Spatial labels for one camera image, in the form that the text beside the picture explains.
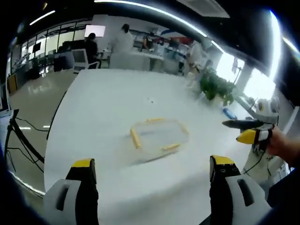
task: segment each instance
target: transparent plastic container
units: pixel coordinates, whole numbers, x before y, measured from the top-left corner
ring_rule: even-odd
[[[177,152],[188,141],[188,131],[183,124],[164,118],[136,123],[130,134],[135,148],[147,159]]]

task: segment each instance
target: human hand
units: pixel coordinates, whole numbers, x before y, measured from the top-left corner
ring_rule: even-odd
[[[272,137],[270,138],[270,143],[268,145],[267,151],[270,155],[281,156],[282,153],[286,151],[288,139],[276,125],[273,128],[272,132]]]

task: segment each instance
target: green plant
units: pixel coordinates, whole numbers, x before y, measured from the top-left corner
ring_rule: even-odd
[[[233,103],[232,91],[235,85],[217,76],[214,69],[206,69],[204,71],[203,78],[200,81],[200,88],[209,101],[213,100],[216,95],[219,95],[223,100],[223,106]]]

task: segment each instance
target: blue object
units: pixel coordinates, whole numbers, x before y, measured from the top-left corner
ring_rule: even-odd
[[[236,120],[237,119],[236,115],[234,115],[229,109],[224,108],[222,111],[231,120]]]

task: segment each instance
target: ceiling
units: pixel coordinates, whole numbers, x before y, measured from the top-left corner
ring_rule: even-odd
[[[292,0],[285,0],[284,4],[266,0],[217,0],[230,18],[204,17],[175,0],[135,0],[135,2],[157,7],[185,19],[207,32],[218,44],[228,46],[228,51],[246,54],[254,61],[260,62],[258,67],[266,74],[268,72],[264,70],[268,70],[267,68],[270,66],[270,52],[273,48],[269,9],[277,15],[284,35],[294,38],[296,44],[300,44],[300,27],[297,24],[300,16],[296,12],[297,7]],[[55,9],[56,13],[32,26],[25,27],[26,32],[19,37],[20,43],[50,26],[74,19],[92,18],[94,14],[128,16],[173,28],[188,37],[193,38],[198,35],[188,30],[186,26],[178,25],[169,18],[164,18],[158,13],[149,13],[140,7],[111,3],[95,4],[93,0],[48,0],[48,6],[42,12],[38,10],[41,8],[41,1],[34,3],[34,10],[30,10],[30,14],[24,15],[27,17],[27,24],[43,15],[45,11],[49,12]],[[286,45],[284,45],[283,52],[284,65],[276,83],[288,99],[292,100],[295,105],[300,105],[300,101],[297,99],[297,90],[291,88],[295,82],[300,83],[299,76],[296,76],[299,74],[299,67]]]

